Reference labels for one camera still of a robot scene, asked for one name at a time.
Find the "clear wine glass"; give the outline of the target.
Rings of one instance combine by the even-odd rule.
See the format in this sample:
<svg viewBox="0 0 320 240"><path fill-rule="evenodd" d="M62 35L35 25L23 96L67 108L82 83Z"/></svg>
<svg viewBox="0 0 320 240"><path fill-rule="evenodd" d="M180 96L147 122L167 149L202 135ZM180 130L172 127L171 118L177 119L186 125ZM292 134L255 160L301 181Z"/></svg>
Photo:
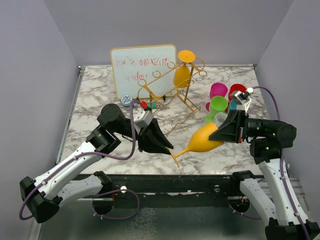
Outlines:
<svg viewBox="0 0 320 240"><path fill-rule="evenodd" d="M219 127L225 122L227 116L228 115L225 112L219 112L214 116L212 121L217 127Z"/></svg>

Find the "teal wine glass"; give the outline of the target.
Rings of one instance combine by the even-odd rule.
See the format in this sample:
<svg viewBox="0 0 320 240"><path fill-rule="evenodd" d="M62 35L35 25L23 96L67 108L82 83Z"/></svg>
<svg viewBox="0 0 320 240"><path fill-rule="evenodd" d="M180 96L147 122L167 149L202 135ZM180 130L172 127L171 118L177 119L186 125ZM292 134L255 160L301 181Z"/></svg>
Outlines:
<svg viewBox="0 0 320 240"><path fill-rule="evenodd" d="M228 112L231 110L236 110L237 109L237 103L234 100L231 100L229 105L228 105Z"/></svg>

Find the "green wine glass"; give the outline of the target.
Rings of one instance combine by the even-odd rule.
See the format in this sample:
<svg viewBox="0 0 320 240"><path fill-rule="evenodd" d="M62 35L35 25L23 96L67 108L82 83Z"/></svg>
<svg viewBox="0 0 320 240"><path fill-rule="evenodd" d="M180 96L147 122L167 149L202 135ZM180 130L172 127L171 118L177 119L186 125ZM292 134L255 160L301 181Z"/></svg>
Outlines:
<svg viewBox="0 0 320 240"><path fill-rule="evenodd" d="M224 112L228 107L228 101L223 96L214 96L209 103L209 114L205 117L205 123L212 122L218 113Z"/></svg>

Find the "orange wine glass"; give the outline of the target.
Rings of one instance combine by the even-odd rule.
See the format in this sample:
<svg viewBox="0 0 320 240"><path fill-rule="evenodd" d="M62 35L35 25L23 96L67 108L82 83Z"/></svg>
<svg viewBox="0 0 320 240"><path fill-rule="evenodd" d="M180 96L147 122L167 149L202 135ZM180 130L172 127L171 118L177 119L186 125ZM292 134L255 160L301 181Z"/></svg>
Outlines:
<svg viewBox="0 0 320 240"><path fill-rule="evenodd" d="M182 64L176 68L173 84L175 87L184 89L190 85L190 70L187 64L192 63L196 59L196 55L190 50L182 50L178 53L178 58Z"/></svg>
<svg viewBox="0 0 320 240"><path fill-rule="evenodd" d="M215 123L209 122L203 127L199 128L190 138L187 147L181 152L174 154L173 150L170 150L170 154L176 163L177 167L180 168L177 158L187 152L204 153L209 152L224 144L223 141L210 140L209 136L218 130Z"/></svg>

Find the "pink wine glass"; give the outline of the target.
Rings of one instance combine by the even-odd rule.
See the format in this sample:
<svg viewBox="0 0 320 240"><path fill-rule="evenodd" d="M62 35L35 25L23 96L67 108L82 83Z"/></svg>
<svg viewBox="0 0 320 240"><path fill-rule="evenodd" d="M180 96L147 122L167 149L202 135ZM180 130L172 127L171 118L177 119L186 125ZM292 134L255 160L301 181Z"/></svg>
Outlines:
<svg viewBox="0 0 320 240"><path fill-rule="evenodd" d="M225 107L224 110L226 110L228 107L228 101L226 99L227 92L228 92L228 87L224 83L221 83L221 82L213 83L211 85L210 93L209 93L210 101L205 105L206 110L210 112L210 107L212 102L211 99L216 96L220 96L224 98L224 100L222 100L222 106Z"/></svg>

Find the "red wine glass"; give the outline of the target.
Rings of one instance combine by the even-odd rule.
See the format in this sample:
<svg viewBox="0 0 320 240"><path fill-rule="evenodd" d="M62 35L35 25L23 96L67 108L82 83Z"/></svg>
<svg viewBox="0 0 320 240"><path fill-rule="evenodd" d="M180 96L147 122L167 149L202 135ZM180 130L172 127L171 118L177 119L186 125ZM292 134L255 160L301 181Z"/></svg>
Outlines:
<svg viewBox="0 0 320 240"><path fill-rule="evenodd" d="M236 83L236 84L233 84L230 89L229 89L229 92L227 94L227 98L228 98L228 106L227 108L225 109L225 112L227 113L228 112L228 109L229 109L229 106L230 106L230 102L232 101L232 98L230 97L230 95L235 92L235 91L241 91L241 92L245 92L246 91L246 87L242 84L239 84L239 83Z"/></svg>

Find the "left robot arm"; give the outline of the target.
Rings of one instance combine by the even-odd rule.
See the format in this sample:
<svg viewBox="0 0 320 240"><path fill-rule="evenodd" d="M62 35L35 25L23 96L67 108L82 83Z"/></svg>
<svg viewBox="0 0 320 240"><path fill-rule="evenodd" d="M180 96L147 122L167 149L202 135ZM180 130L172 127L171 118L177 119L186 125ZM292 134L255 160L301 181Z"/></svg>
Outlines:
<svg viewBox="0 0 320 240"><path fill-rule="evenodd" d="M170 155L174 147L161 131L147 103L134 100L129 114L130 117L126 117L117 104L108 103L97 117L98 126L71 155L35 178L24 177L19 183L23 201L19 218L29 219L23 215L24 209L28 208L31 218L44 223L69 202L113 194L112 181L102 171L75 180L83 170L103 158L126 161L135 150Z"/></svg>

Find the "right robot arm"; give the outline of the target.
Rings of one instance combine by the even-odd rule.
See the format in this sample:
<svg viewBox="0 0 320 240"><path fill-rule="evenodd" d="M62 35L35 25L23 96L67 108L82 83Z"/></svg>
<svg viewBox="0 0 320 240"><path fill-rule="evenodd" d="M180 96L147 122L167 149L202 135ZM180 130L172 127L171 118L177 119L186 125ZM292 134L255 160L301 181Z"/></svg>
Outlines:
<svg viewBox="0 0 320 240"><path fill-rule="evenodd" d="M320 233L301 207L289 179L283 149L291 148L297 129L280 120L250 118L243 110L231 110L226 120L209 136L210 141L240 143L251 138L250 155L262 172L270 195L250 171L235 172L229 189L244 194L265 225L268 240L313 240Z"/></svg>

